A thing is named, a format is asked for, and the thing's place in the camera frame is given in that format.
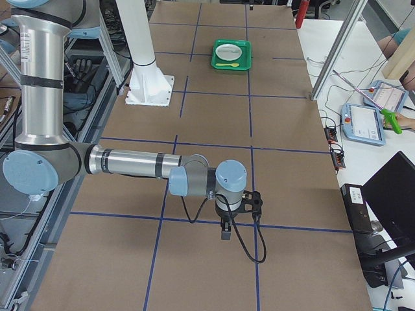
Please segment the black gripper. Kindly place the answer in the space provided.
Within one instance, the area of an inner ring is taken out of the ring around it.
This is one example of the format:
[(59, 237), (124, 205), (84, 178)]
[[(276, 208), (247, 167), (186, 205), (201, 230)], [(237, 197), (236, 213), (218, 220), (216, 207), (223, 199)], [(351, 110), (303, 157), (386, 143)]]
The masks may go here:
[(231, 238), (231, 226), (234, 223), (234, 218), (239, 214), (240, 210), (236, 209), (231, 212), (225, 211), (220, 207), (215, 207), (215, 211), (220, 217), (220, 225), (221, 225), (221, 239), (222, 240), (230, 240)]

